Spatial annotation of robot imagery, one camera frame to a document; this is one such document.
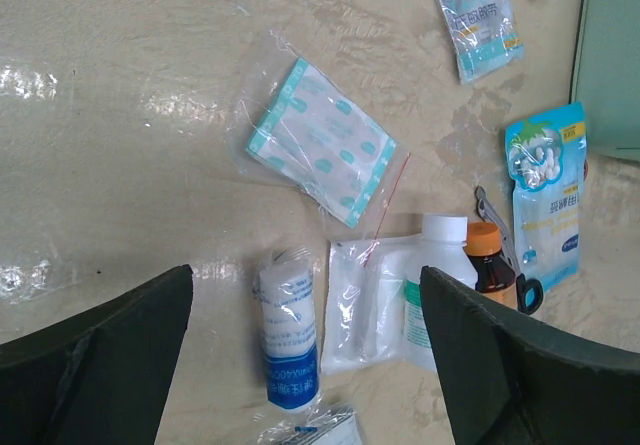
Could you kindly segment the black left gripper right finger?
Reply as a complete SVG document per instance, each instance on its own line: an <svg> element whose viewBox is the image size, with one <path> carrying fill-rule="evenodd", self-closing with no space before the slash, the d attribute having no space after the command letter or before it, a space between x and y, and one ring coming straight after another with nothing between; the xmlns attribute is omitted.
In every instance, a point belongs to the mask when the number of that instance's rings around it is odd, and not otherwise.
<svg viewBox="0 0 640 445"><path fill-rule="evenodd" d="M638 443L638 354L547 325L437 268L422 268L420 296L456 443Z"/></svg>

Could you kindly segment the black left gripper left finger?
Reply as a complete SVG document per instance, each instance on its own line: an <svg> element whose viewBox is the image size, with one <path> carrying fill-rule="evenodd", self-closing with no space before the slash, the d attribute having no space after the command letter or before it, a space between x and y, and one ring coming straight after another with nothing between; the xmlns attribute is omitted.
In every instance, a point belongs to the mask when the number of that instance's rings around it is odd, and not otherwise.
<svg viewBox="0 0 640 445"><path fill-rule="evenodd" d="M181 265L2 344L2 443L154 443L192 301Z"/></svg>

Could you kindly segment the brown bottle with orange cap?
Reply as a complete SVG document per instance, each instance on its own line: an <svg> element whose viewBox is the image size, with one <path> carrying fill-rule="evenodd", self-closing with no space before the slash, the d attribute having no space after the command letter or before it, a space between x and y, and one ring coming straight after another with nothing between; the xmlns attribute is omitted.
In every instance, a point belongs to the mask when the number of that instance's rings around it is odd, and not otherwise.
<svg viewBox="0 0 640 445"><path fill-rule="evenodd" d="M499 228L490 222L469 223L464 251L478 275L475 290L517 310L516 275L503 257Z"/></svg>

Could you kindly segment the white plastic medicine bottle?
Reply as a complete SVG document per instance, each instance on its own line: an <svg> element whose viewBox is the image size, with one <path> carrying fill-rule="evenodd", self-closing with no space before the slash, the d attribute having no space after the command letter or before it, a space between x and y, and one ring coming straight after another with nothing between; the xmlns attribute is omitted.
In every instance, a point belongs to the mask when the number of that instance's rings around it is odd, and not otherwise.
<svg viewBox="0 0 640 445"><path fill-rule="evenodd" d="M403 354L409 362L431 372L436 371L436 364L422 311L421 270L435 267L474 289L478 274L464 251L467 229L467 217L425 214L421 234L405 266Z"/></svg>

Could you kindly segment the white gauze pad packet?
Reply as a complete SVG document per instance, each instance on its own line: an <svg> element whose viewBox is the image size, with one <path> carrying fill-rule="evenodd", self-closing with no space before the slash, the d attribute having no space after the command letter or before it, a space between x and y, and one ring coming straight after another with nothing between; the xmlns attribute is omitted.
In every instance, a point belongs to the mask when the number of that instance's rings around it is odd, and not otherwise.
<svg viewBox="0 0 640 445"><path fill-rule="evenodd" d="M402 357L405 268L418 242L409 235L331 244L324 375Z"/></svg>

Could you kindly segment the white elastic bandage roll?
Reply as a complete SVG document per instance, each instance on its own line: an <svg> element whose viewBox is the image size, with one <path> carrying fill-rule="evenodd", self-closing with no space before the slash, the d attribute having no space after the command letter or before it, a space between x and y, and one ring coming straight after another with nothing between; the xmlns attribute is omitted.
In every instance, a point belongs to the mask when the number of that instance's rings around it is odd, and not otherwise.
<svg viewBox="0 0 640 445"><path fill-rule="evenodd" d="M309 250L289 248L265 257L256 272L253 294L259 304L267 400L287 413L300 413L320 390Z"/></svg>

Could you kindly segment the blue cotton swab pouch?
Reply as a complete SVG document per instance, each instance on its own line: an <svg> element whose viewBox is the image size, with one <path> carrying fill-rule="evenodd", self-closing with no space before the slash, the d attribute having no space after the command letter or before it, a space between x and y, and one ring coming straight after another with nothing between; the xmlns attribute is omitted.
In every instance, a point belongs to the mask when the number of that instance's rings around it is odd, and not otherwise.
<svg viewBox="0 0 640 445"><path fill-rule="evenodd" d="M524 119L505 132L514 182L514 246L524 275L545 291L575 274L580 261L579 212L587 137L579 102Z"/></svg>

